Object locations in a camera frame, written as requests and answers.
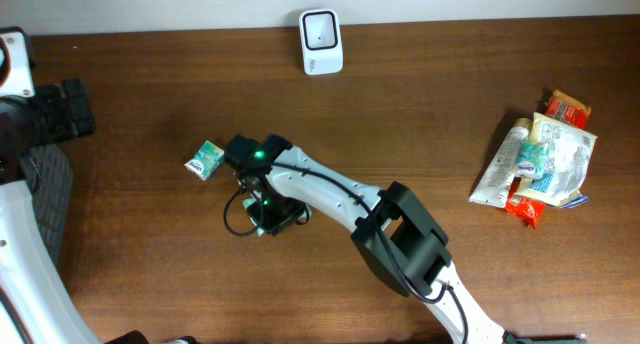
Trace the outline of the grey plastic mesh basket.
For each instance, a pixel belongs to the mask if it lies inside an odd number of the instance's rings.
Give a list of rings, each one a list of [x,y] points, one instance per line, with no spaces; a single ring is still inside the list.
[[[59,146],[51,144],[32,148],[21,164],[32,193],[39,233],[58,266],[74,177],[69,159]]]

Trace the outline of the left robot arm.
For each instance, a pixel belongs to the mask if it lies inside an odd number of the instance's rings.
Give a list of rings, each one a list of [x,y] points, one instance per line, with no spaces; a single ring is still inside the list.
[[[56,269],[73,173],[58,145],[91,135],[79,79],[37,87],[29,36],[1,31],[1,340],[95,343]]]

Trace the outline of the white cosmetic tube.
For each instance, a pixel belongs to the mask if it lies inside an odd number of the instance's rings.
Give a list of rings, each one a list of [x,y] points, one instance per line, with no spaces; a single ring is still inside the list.
[[[532,120],[519,118],[502,141],[469,197],[471,203],[504,208],[515,178],[514,168],[521,143],[529,136]]]

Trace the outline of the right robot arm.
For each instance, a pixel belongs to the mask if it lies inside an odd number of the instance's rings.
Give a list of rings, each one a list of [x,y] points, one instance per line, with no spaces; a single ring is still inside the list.
[[[252,199],[245,209],[255,232],[275,236],[306,224],[317,210],[349,232],[383,284],[424,304],[453,342],[508,342],[507,331],[462,283],[446,233],[406,186],[352,180],[277,135],[262,142],[236,135],[225,147],[224,161],[235,172],[238,192]]]

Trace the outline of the orange spaghetti pasta pack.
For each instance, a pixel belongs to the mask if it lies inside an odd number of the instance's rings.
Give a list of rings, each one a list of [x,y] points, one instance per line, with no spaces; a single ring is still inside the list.
[[[536,113],[515,159],[505,210],[536,228],[547,207],[567,209],[589,201],[580,192],[597,136],[585,130],[592,109],[554,90]]]

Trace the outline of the white barcode scanner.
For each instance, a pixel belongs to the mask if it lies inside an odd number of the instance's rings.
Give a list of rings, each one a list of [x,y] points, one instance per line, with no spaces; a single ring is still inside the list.
[[[304,72],[309,76],[338,73],[344,53],[339,16],[331,9],[311,9],[298,19]]]

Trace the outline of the cream snack bag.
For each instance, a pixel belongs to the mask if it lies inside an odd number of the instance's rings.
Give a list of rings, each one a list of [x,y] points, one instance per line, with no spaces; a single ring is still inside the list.
[[[535,113],[529,139],[546,142],[549,154],[542,178],[523,178],[515,195],[553,207],[562,207],[577,199],[587,176],[597,136]]]

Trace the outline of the small teal tissue pack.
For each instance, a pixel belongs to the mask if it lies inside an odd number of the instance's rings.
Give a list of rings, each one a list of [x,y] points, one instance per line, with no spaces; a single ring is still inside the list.
[[[224,162],[224,150],[210,141],[205,141],[192,159],[184,166],[196,174],[202,181],[206,181]]]

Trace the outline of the small white teal packet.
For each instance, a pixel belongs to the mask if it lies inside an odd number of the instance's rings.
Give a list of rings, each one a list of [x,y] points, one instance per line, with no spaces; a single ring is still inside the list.
[[[541,179],[548,154],[549,145],[546,142],[523,141],[515,160],[514,175],[532,180]]]

